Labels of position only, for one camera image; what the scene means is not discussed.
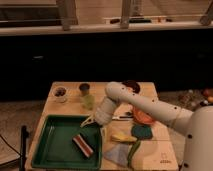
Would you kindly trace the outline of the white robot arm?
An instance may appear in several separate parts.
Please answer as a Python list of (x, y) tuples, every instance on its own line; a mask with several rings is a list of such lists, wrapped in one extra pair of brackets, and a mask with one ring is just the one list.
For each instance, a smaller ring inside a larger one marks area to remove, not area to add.
[(185, 137), (181, 171), (213, 171), (213, 106), (190, 111), (130, 92), (124, 84), (109, 82), (102, 102), (81, 126), (109, 124), (122, 103), (133, 105)]

